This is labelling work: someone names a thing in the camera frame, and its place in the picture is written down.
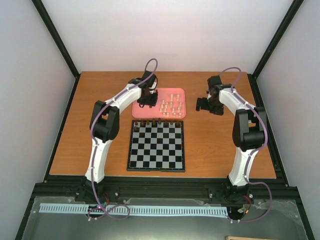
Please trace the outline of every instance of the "robotic arm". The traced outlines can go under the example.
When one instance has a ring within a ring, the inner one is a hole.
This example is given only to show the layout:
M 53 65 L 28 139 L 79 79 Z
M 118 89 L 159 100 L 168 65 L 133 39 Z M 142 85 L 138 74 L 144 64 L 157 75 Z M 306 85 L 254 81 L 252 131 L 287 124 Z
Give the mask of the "robotic arm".
M 147 78 L 149 79 L 146 82 L 136 86 Z M 90 163 L 85 173 L 85 177 L 88 181 L 91 182 L 94 180 L 94 182 L 99 183 L 105 177 L 105 164 L 109 147 L 118 135 L 120 129 L 120 114 L 134 101 L 138 101 L 140 107 L 148 105 L 151 108 L 152 106 L 155 106 L 158 99 L 158 91 L 155 90 L 157 84 L 157 76 L 152 72 L 145 70 L 141 78 L 130 80 L 118 95 L 106 101 L 97 101 L 94 104 L 90 129 L 100 111 L 105 108 L 106 105 L 109 104 L 109 106 L 102 114 L 100 114 L 91 130 L 95 139 L 92 139 Z
M 226 106 L 233 113 L 232 139 L 236 152 L 228 179 L 233 187 L 245 186 L 247 184 L 245 173 L 249 180 L 252 163 L 258 153 L 258 150 L 254 150 L 260 148 L 265 141 L 263 127 L 248 106 L 259 114 L 265 125 L 267 124 L 266 111 L 264 107 L 255 107 L 237 93 L 235 94 L 236 90 L 232 89 L 232 85 L 222 84 L 219 76 L 210 77 L 207 83 L 208 97 L 197 99 L 196 110 L 208 110 L 210 113 L 223 115 L 224 106 Z

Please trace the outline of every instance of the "white wall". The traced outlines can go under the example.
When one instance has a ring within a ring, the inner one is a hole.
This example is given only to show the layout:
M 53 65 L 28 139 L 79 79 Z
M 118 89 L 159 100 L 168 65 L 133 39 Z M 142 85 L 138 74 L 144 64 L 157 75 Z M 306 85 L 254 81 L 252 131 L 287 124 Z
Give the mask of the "white wall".
M 42 182 L 74 78 L 31 0 L 0 0 L 0 239 Z
M 320 239 L 320 1 L 304 1 L 258 84 L 289 183 Z
M 43 0 L 79 71 L 253 72 L 292 0 Z

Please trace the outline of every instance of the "orange wooden surface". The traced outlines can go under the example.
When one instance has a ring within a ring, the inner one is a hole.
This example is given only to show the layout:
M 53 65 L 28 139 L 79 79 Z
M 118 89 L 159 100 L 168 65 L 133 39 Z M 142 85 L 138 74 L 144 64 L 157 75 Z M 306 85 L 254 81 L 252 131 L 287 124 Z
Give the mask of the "orange wooden surface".
M 197 98 L 206 97 L 207 79 L 217 72 L 157 72 L 159 88 L 183 88 L 186 117 L 184 121 L 185 172 L 127 171 L 131 133 L 132 106 L 120 115 L 120 131 L 109 149 L 106 176 L 159 176 L 224 178 L 233 166 L 236 147 L 232 140 L 234 116 L 225 107 L 224 115 L 196 111 Z M 223 83 L 233 83 L 237 72 L 222 75 Z M 87 171 L 92 141 L 89 123 L 94 104 L 121 91 L 128 81 L 142 72 L 82 72 L 62 136 L 50 169 L 51 175 L 84 175 Z M 243 74 L 237 91 L 254 104 L 249 81 Z M 255 158 L 252 178 L 275 178 L 271 157 L 266 147 Z

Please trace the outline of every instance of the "purple wire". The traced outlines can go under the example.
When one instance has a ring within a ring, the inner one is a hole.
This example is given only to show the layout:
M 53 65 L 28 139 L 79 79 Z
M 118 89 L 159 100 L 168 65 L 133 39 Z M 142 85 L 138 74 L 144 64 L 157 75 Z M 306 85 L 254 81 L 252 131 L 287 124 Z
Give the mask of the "purple wire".
M 151 61 L 155 61 L 155 67 L 153 69 L 153 71 L 151 72 L 151 74 L 143 81 L 139 82 L 138 84 L 134 85 L 134 86 L 131 86 L 129 87 L 128 89 L 124 89 L 123 91 L 121 91 L 117 96 L 114 97 L 114 100 L 111 100 L 109 103 L 107 103 L 100 111 L 99 113 L 96 115 L 96 117 L 94 118 L 93 122 L 92 122 L 92 125 L 91 125 L 91 129 L 90 129 L 90 135 L 91 135 L 91 138 L 94 140 L 95 142 L 95 147 L 94 147 L 94 150 L 93 150 L 93 154 L 92 154 L 92 161 L 91 161 L 91 186 L 92 186 L 92 190 L 93 190 L 93 194 L 94 194 L 94 197 L 95 197 L 95 200 L 96 202 L 98 203 L 99 205 L 99 209 L 101 209 L 104 214 L 102 216 L 99 216 L 97 217 L 96 219 L 100 219 L 102 217 L 104 217 L 105 215 L 109 216 L 110 218 L 112 219 L 116 219 L 116 220 L 125 220 L 129 217 L 130 215 L 130 208 L 127 206 L 127 205 L 124 205 L 124 204 L 119 204 L 119 205 L 116 205 L 112 208 L 110 208 L 108 211 L 106 211 L 106 209 L 102 206 L 101 202 L 99 201 L 99 198 L 98 198 L 98 195 L 97 195 L 97 192 L 96 192 L 96 189 L 95 189 L 95 180 L 94 180 L 94 163 L 95 163 L 95 157 L 96 157 L 96 153 L 97 153 L 97 148 L 98 148 L 98 141 L 97 139 L 95 138 L 94 136 L 94 128 L 95 128 L 95 125 L 99 119 L 99 117 L 102 115 L 102 113 L 107 109 L 107 107 L 109 107 L 112 103 L 114 103 L 117 99 L 119 99 L 124 93 L 130 91 L 131 89 L 134 89 L 136 87 L 138 87 L 139 85 L 143 84 L 144 82 L 148 81 L 152 75 L 155 74 L 157 68 L 158 68 L 158 60 L 156 58 L 151 58 L 145 65 L 145 70 L 147 69 L 149 63 Z M 112 209 L 115 209 L 115 208 L 118 208 L 118 207 L 125 207 L 128 209 L 128 214 L 125 216 L 125 217 L 122 217 L 122 218 L 118 218 L 118 217 L 114 217 L 112 215 L 109 214 L 109 212 L 112 210 Z
M 241 78 L 241 75 L 242 75 L 241 69 L 240 69 L 239 67 L 236 67 L 236 66 L 228 67 L 228 68 L 226 68 L 225 70 L 221 71 L 221 72 L 219 73 L 219 76 L 220 76 L 222 73 L 224 73 L 225 71 L 228 71 L 228 70 L 231 70 L 231 69 L 237 69 L 237 70 L 239 71 L 238 77 L 236 78 L 236 80 L 234 81 L 234 83 L 231 85 L 231 92 L 232 92 L 232 94 L 233 94 L 234 97 L 235 97 L 236 99 L 238 99 L 242 104 L 244 104 L 245 106 L 247 106 L 247 107 L 253 112 L 253 114 L 258 118 L 258 120 L 259 120 L 259 122 L 260 122 L 260 124 L 261 124 L 261 126 L 262 126 L 262 128 L 263 128 L 263 133 L 264 133 L 264 143 L 263 143 L 263 145 L 262 145 L 261 147 L 258 147 L 257 149 L 254 149 L 252 152 L 250 152 L 249 157 L 248 157 L 248 159 L 247 159 L 247 161 L 246 161 L 246 163 L 245 163 L 245 167 L 244 167 L 244 179 L 245 179 L 245 181 L 246 181 L 248 184 L 250 184 L 250 185 L 264 185 L 264 186 L 266 187 L 266 189 L 268 190 L 268 192 L 269 192 L 270 205 L 269 205 L 268 209 L 266 210 L 266 212 L 265 212 L 263 215 L 255 218 L 255 219 L 252 219 L 252 220 L 240 221 L 240 223 L 251 223 L 251 222 L 255 222 L 255 221 L 259 220 L 259 219 L 264 218 L 264 217 L 270 212 L 271 207 L 272 207 L 272 194 L 271 194 L 270 187 L 269 187 L 265 182 L 262 182 L 262 181 L 259 181 L 259 182 L 251 182 L 251 181 L 249 181 L 249 177 L 247 176 L 248 167 L 249 167 L 249 162 L 250 162 L 250 160 L 251 160 L 252 154 L 254 154 L 255 152 L 257 152 L 257 151 L 259 151 L 259 150 L 261 150 L 261 149 L 263 149 L 263 148 L 265 148 L 265 147 L 267 146 L 267 144 L 268 144 L 268 132 L 267 132 L 267 128 L 266 128 L 266 125 L 265 125 L 264 121 L 263 121 L 262 118 L 259 116 L 259 114 L 257 113 L 257 111 L 256 111 L 253 107 L 251 107 L 249 104 L 247 104 L 248 102 L 244 101 L 236 91 L 234 91 L 234 87 L 235 87 L 235 85 L 237 84 L 237 82 L 239 81 L 239 79 Z
M 228 71 L 228 70 L 231 70 L 231 69 L 237 69 L 239 71 L 239 75 L 236 77 L 234 83 L 231 85 L 231 92 L 233 93 L 234 92 L 234 88 L 235 88 L 235 85 L 237 84 L 237 82 L 240 80 L 241 76 L 242 76 L 242 71 L 239 67 L 237 66 L 231 66 L 231 67 L 228 67 L 226 68 L 225 70 L 219 72 L 219 76 L 221 76 L 221 74 L 223 74 L 224 72 Z

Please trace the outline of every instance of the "purple cable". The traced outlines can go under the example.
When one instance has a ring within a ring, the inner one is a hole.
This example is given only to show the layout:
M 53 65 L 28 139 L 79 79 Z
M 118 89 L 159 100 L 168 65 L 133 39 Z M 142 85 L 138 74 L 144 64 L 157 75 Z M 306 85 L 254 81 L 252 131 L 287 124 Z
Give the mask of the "purple cable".
M 235 88 L 235 85 L 237 84 L 237 82 L 240 80 L 241 76 L 242 76 L 242 71 L 239 67 L 237 66 L 231 66 L 231 67 L 228 67 L 226 68 L 225 70 L 219 72 L 219 76 L 221 76 L 221 74 L 223 74 L 224 72 L 228 71 L 228 70 L 231 70 L 231 69 L 237 69 L 239 71 L 239 75 L 236 77 L 234 83 L 231 85 L 231 92 L 233 93 L 234 92 L 234 88 Z
M 250 152 L 249 157 L 248 157 L 248 159 L 247 159 L 247 161 L 246 161 L 246 163 L 245 163 L 245 167 L 244 167 L 244 179 L 245 179 L 245 181 L 246 181 L 248 184 L 250 184 L 250 185 L 264 185 L 264 186 L 266 187 L 266 189 L 268 190 L 268 192 L 269 192 L 270 205 L 269 205 L 268 209 L 266 210 L 266 212 L 265 212 L 263 215 L 255 218 L 255 219 L 252 219 L 252 220 L 240 221 L 240 223 L 251 223 L 251 222 L 255 222 L 255 221 L 259 220 L 259 219 L 264 218 L 264 217 L 270 212 L 271 206 L 272 206 L 272 194 L 271 194 L 270 187 L 269 187 L 265 182 L 262 182 L 262 181 L 260 181 L 260 182 L 251 182 L 251 181 L 248 180 L 248 176 L 247 176 L 248 167 L 249 167 L 249 162 L 250 162 L 250 160 L 251 160 L 252 154 L 254 154 L 255 152 L 257 152 L 257 151 L 259 151 L 259 150 L 261 150 L 261 149 L 263 149 L 263 148 L 265 148 L 265 147 L 267 146 L 267 144 L 268 144 L 268 132 L 267 132 L 267 128 L 266 128 L 266 125 L 265 125 L 264 121 L 263 121 L 262 118 L 259 116 L 259 114 L 257 113 L 257 111 L 256 111 L 253 107 L 251 107 L 249 104 L 247 104 L 248 102 L 244 101 L 244 100 L 240 97 L 240 95 L 234 90 L 235 85 L 237 84 L 237 82 L 239 81 L 239 79 L 240 79 L 240 77 L 241 77 L 241 75 L 242 75 L 241 69 L 240 69 L 239 67 L 236 67 L 236 66 L 234 66 L 234 67 L 228 67 L 228 68 L 226 68 L 225 70 L 221 71 L 221 72 L 219 73 L 219 76 L 220 76 L 222 73 L 224 73 L 225 71 L 228 71 L 228 70 L 230 70 L 230 69 L 237 69 L 237 70 L 239 71 L 238 77 L 236 78 L 236 80 L 234 81 L 234 83 L 231 85 L 231 92 L 232 92 L 232 94 L 233 94 L 234 97 L 235 97 L 236 99 L 238 99 L 243 105 L 247 106 L 247 107 L 253 112 L 253 114 L 258 118 L 258 120 L 259 120 L 259 122 L 260 122 L 260 124 L 261 124 L 261 126 L 262 126 L 262 128 L 263 128 L 263 133 L 264 133 L 264 143 L 263 143 L 263 145 L 262 145 L 261 147 L 258 147 L 257 149 L 254 149 L 252 152 Z
M 122 92 L 120 92 L 117 96 L 114 97 L 114 100 L 111 100 L 109 103 L 107 103 L 100 111 L 99 113 L 96 115 L 96 117 L 94 118 L 93 122 L 92 122 L 92 125 L 91 125 L 91 129 L 90 129 L 90 135 L 91 135 L 91 138 L 94 140 L 95 142 L 95 148 L 93 150 L 93 154 L 92 154 L 92 161 L 91 161 L 91 186 L 92 186 L 92 190 L 93 190 L 93 194 L 94 194 L 94 197 L 95 197 L 95 200 L 96 202 L 98 203 L 99 207 L 98 209 L 101 209 L 104 214 L 97 217 L 96 219 L 100 219 L 104 216 L 109 216 L 110 218 L 112 219 L 115 219 L 115 220 L 125 220 L 129 217 L 130 215 L 130 208 L 127 206 L 127 205 L 124 205 L 124 204 L 119 204 L 119 205 L 116 205 L 112 208 L 110 208 L 108 211 L 106 211 L 106 209 L 102 206 L 101 202 L 99 201 L 99 198 L 98 198 L 98 195 L 97 195 L 97 192 L 96 192 L 96 189 L 95 189 L 95 180 L 94 180 L 94 163 L 95 163 L 95 157 L 96 157 L 96 153 L 97 153 L 97 148 L 98 148 L 98 141 L 97 139 L 95 138 L 94 136 L 94 128 L 95 128 L 95 125 L 99 119 L 99 117 L 102 115 L 102 113 L 107 109 L 107 107 L 109 107 L 112 103 L 114 103 L 117 99 L 119 99 L 124 93 L 128 92 L 129 90 L 131 89 L 134 89 L 136 87 L 138 87 L 139 85 L 143 84 L 144 82 L 148 81 L 152 75 L 155 74 L 157 68 L 158 68 L 158 60 L 156 58 L 151 58 L 145 65 L 145 70 L 147 69 L 149 63 L 151 61 L 155 61 L 155 67 L 154 67 L 154 70 L 151 72 L 151 74 L 143 81 L 139 82 L 138 84 L 134 85 L 134 86 L 131 86 L 129 87 L 128 89 L 124 89 Z M 115 209 L 115 208 L 118 208 L 118 207 L 125 207 L 128 209 L 128 214 L 125 216 L 125 217 L 122 217 L 122 218 L 118 218 L 118 217 L 114 217 L 112 215 L 109 214 L 109 212 L 112 210 L 112 209 Z

